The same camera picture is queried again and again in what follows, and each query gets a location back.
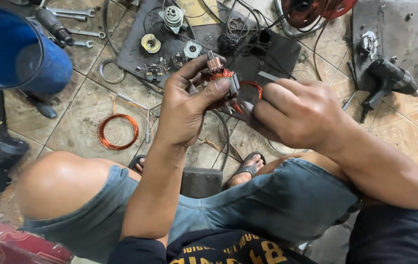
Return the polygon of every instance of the metal ring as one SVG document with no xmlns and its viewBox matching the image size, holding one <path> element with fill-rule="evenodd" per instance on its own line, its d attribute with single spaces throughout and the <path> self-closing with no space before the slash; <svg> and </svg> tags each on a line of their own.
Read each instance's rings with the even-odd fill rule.
<svg viewBox="0 0 418 264">
<path fill-rule="evenodd" d="M 105 75 L 103 74 L 103 68 L 105 68 L 105 66 L 108 63 L 114 63 L 114 64 L 116 64 L 116 60 L 114 60 L 114 59 L 106 59 L 106 60 L 104 60 L 100 64 L 100 75 L 103 78 L 103 80 L 105 80 L 105 82 L 110 83 L 110 84 L 118 84 L 118 83 L 122 82 L 124 80 L 124 78 L 126 77 L 126 72 L 124 70 L 123 70 L 123 75 L 121 77 L 119 77 L 119 79 L 117 79 L 115 81 L 110 81 L 110 80 L 106 79 Z"/>
</svg>

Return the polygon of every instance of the blue bucket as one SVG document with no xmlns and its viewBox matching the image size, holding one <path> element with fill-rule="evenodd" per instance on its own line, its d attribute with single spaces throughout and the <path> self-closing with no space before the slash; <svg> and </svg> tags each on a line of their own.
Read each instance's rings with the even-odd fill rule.
<svg viewBox="0 0 418 264">
<path fill-rule="evenodd" d="M 57 93 L 71 76 L 69 56 L 38 22 L 0 8 L 0 89 Z"/>
</svg>

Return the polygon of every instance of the wrench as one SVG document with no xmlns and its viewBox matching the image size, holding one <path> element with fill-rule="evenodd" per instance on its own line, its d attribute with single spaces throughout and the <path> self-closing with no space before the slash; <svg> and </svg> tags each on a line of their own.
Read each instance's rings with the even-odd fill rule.
<svg viewBox="0 0 418 264">
<path fill-rule="evenodd" d="M 88 48 L 93 47 L 92 45 L 93 41 L 91 40 L 87 40 L 87 41 L 74 41 L 73 43 L 69 44 L 69 45 L 77 45 L 77 46 L 86 46 Z"/>
<path fill-rule="evenodd" d="M 72 34 L 94 36 L 94 37 L 100 37 L 102 39 L 104 39 L 106 37 L 104 32 L 95 33 L 95 32 L 84 31 L 84 30 L 75 30 L 75 29 L 67 29 L 67 31 L 69 31 L 69 33 L 72 33 Z"/>
<path fill-rule="evenodd" d="M 53 9 L 53 8 L 48 8 L 48 7 L 46 7 L 46 9 L 55 13 L 72 14 L 72 15 L 88 15 L 89 17 L 95 17 L 95 15 L 92 13 L 96 13 L 95 9 L 70 10 L 70 9 Z"/>
<path fill-rule="evenodd" d="M 79 22 L 87 22 L 87 17 L 84 15 L 66 15 L 66 14 L 59 14 L 56 12 L 52 12 L 57 17 L 66 17 L 66 18 L 73 18 Z"/>
</svg>

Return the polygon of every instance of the blue jeans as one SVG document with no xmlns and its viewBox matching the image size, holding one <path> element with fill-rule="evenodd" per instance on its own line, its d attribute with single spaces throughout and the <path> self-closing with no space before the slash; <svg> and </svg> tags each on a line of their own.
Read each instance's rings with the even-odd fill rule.
<svg viewBox="0 0 418 264">
<path fill-rule="evenodd" d="M 111 166 L 103 188 L 80 209 L 56 219 L 24 219 L 24 229 L 63 244 L 78 257 L 106 263 L 118 244 L 127 201 L 138 185 L 128 173 Z M 310 241 L 344 222 L 358 200 L 352 183 L 306 160 L 290 158 L 272 173 L 212 197 L 180 195 L 168 243 L 204 229 L 241 229 L 278 243 Z"/>
</svg>

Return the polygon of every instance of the dirty floor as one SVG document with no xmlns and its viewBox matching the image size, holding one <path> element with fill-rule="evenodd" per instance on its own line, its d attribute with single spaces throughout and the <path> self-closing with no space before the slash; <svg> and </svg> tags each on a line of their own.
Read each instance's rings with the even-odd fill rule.
<svg viewBox="0 0 418 264">
<path fill-rule="evenodd" d="M 254 8 L 261 10 L 267 17 L 274 20 L 274 6 L 269 1 L 248 0 Z M 103 0 L 52 0 L 49 4 L 55 8 L 84 9 L 86 7 L 102 7 Z M 241 6 L 237 8 L 246 14 Z M 126 37 L 137 9 L 125 9 L 117 2 L 111 2 L 108 12 L 108 25 L 113 31 L 112 40 L 119 47 Z M 345 35 L 349 32 L 351 12 L 330 22 L 318 44 L 318 68 L 325 83 L 329 84 L 337 93 L 338 100 L 346 101 L 352 94 L 354 86 L 347 68 L 347 61 L 351 59 Z M 69 28 L 86 31 L 99 31 L 102 26 L 101 12 L 88 22 L 62 19 Z M 297 63 L 294 75 L 297 78 L 316 79 L 313 66 L 313 45 L 318 33 L 312 33 L 299 40 L 302 45 L 301 53 L 306 53 L 308 59 Z M 12 172 L 14 182 L 1 195 L 0 220 L 20 226 L 22 218 L 16 207 L 13 191 L 18 174 L 35 159 L 56 150 L 66 150 L 85 158 L 106 158 L 128 165 L 136 154 L 147 153 L 150 144 L 144 142 L 146 126 L 145 112 L 130 104 L 116 99 L 116 93 L 126 94 L 128 97 L 145 106 L 152 106 L 161 101 L 161 96 L 149 92 L 139 81 L 129 74 L 119 84 L 109 84 L 99 75 L 99 65 L 114 54 L 106 40 L 88 36 L 76 35 L 78 40 L 93 39 L 93 47 L 82 46 L 67 47 L 74 66 L 70 84 L 54 98 L 54 108 L 58 117 L 54 120 L 41 116 L 36 109 L 27 103 L 16 91 L 6 91 L 5 101 L 7 121 L 10 134 L 29 142 L 31 148 L 17 169 Z M 118 77 L 121 72 L 110 64 L 105 68 L 109 79 Z M 347 113 L 359 120 L 360 103 L 367 96 L 366 92 L 358 92 Z M 136 143 L 124 151 L 111 151 L 100 145 L 97 140 L 97 125 L 108 115 L 113 113 L 113 101 L 116 99 L 116 111 L 132 116 L 138 123 L 141 133 Z M 234 118 L 228 118 L 231 131 L 231 142 L 237 153 L 244 158 L 252 151 L 261 151 L 267 161 L 272 161 L 281 154 L 274 151 L 265 138 L 250 129 L 245 123 Z M 153 131 L 158 129 L 158 119 L 151 117 Z M 400 149 L 418 163 L 418 98 L 394 94 L 386 97 L 380 109 L 370 112 L 364 124 L 361 125 L 378 138 Z M 116 144 L 125 144 L 133 136 L 130 126 L 120 120 L 110 122 L 105 130 L 108 140 Z M 208 140 L 215 146 L 203 143 Z M 203 168 L 219 169 L 225 155 L 225 139 L 220 120 L 212 113 L 205 119 L 199 141 L 188 149 L 186 165 Z M 292 153 L 300 150 L 277 146 L 280 150 Z M 224 178 L 238 168 L 240 158 L 236 153 L 230 153 L 224 169 Z"/>
</svg>

